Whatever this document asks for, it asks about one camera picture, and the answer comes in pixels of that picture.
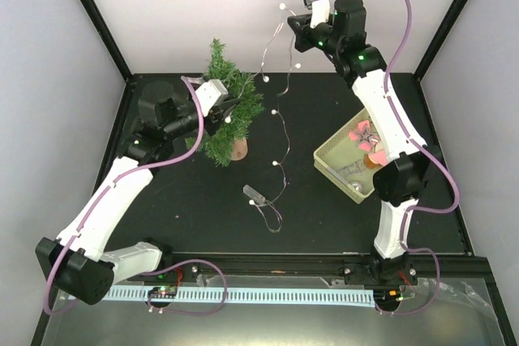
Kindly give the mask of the green plastic basket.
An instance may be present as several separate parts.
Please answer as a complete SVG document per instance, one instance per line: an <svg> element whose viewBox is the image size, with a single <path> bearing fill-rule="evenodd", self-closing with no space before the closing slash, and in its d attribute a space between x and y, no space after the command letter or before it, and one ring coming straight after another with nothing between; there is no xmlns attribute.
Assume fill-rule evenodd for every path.
<svg viewBox="0 0 519 346"><path fill-rule="evenodd" d="M349 138L349 132L364 120L371 121L371 118L362 109L313 153L315 168L356 204L362 203L374 192L373 176L381 168L368 169L363 160L367 152L357 148ZM372 121L371 128L376 131ZM362 192L357 192L351 182L360 182Z"/></svg>

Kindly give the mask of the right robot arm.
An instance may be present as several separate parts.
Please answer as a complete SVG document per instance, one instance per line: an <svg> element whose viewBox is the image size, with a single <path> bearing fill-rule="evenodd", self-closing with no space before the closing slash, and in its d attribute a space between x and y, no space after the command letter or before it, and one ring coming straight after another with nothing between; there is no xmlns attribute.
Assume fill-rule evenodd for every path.
<svg viewBox="0 0 519 346"><path fill-rule="evenodd" d="M389 284L405 269L411 217L433 160L441 154L415 130L390 84L382 54L366 42L366 17L362 0L319 0L311 13L291 15L287 24L295 35L294 48L321 50L375 125L386 163L373 176L381 210L368 271L377 284Z"/></svg>

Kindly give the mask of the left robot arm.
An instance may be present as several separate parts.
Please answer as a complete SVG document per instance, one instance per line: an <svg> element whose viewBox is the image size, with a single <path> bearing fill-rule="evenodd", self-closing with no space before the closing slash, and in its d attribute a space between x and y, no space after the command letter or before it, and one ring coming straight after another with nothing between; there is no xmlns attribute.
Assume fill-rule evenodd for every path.
<svg viewBox="0 0 519 346"><path fill-rule="evenodd" d="M172 250L147 238L127 248L106 245L127 209L158 170L186 160L205 135L231 122L242 101L219 79L182 77L186 91L152 81L138 100L138 115L121 153L83 210L56 238L44 237L36 257L47 289L59 288L89 305L134 276L166 280L174 271Z"/></svg>

